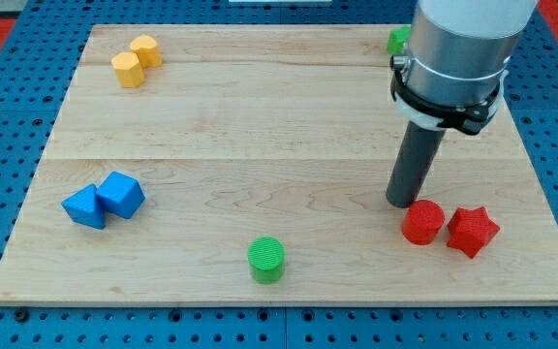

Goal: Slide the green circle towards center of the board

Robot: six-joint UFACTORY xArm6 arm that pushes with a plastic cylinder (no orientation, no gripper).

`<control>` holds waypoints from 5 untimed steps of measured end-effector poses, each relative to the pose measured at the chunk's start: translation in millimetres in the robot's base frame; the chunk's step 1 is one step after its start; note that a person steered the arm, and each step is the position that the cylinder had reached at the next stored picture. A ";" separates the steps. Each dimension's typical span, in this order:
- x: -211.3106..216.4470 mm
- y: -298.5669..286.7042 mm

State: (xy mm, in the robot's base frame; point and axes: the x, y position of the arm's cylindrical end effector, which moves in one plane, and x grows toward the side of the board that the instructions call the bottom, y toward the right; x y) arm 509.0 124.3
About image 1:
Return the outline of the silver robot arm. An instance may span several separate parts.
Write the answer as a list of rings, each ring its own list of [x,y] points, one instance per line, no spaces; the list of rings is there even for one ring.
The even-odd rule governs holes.
[[[476,135],[499,109],[507,65],[537,0],[419,0],[390,59],[397,108],[428,131]]]

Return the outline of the green block behind arm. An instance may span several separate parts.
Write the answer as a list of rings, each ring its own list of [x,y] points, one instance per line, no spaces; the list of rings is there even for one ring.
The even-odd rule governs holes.
[[[399,54],[404,50],[411,33],[410,25],[403,25],[401,27],[391,29],[387,39],[387,53]]]

